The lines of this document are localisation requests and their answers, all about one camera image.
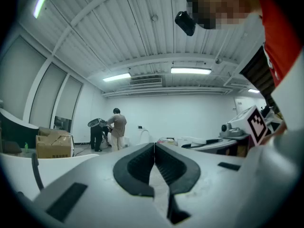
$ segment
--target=green object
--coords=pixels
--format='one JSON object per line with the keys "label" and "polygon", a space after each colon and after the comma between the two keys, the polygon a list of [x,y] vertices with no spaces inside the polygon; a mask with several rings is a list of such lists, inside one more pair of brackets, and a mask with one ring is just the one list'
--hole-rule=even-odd
{"label": "green object", "polygon": [[25,153],[28,153],[28,152],[29,152],[29,146],[28,146],[28,143],[25,143],[24,148],[25,148]]}

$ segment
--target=ceiling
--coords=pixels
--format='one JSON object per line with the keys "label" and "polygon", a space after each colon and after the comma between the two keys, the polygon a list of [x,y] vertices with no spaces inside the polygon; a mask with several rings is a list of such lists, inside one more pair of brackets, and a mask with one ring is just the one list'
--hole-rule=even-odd
{"label": "ceiling", "polygon": [[[264,41],[258,16],[222,30],[198,27],[188,37],[175,23],[186,0],[33,0],[19,24],[107,97],[155,94],[231,94],[254,88],[239,72]],[[210,75],[173,75],[176,67],[211,68]],[[103,78],[129,72],[133,80]]]}

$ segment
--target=beige shirt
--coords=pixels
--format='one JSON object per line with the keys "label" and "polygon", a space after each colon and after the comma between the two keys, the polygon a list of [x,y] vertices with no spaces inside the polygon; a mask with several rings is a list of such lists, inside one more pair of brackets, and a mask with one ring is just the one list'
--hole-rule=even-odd
{"label": "beige shirt", "polygon": [[116,138],[120,138],[124,136],[124,127],[127,124],[127,120],[124,117],[124,115],[121,114],[115,114],[108,120],[108,125],[111,125],[114,123],[114,128],[111,132],[111,135],[113,135]]}

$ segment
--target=red shirt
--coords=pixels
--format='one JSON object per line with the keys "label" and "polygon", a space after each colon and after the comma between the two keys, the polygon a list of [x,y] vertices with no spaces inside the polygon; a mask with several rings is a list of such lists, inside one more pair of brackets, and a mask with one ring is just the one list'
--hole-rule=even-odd
{"label": "red shirt", "polygon": [[287,17],[273,0],[259,0],[265,28],[264,50],[275,86],[278,86],[300,54],[302,45]]}

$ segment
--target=white curved surface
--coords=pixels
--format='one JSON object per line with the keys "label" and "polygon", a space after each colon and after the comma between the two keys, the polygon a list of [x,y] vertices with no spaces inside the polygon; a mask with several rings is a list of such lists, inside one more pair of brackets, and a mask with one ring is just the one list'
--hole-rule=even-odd
{"label": "white curved surface", "polygon": [[[80,163],[98,156],[88,154],[60,159],[38,159],[39,174],[44,187],[61,177]],[[0,154],[1,166],[15,191],[21,191],[30,200],[40,193],[32,169],[32,159]]]}
{"label": "white curved surface", "polygon": [[11,120],[12,122],[17,123],[17,124],[19,124],[19,125],[21,125],[21,126],[28,127],[28,128],[32,128],[32,129],[38,129],[37,126],[32,125],[32,124],[29,124],[29,123],[27,123],[27,122],[24,122],[24,121],[20,120],[19,118],[15,117],[14,115],[12,115],[11,113],[7,112],[7,111],[4,110],[4,109],[1,109],[1,108],[0,108],[0,113],[1,113],[4,117],[6,117],[7,119],[9,119],[9,120]]}

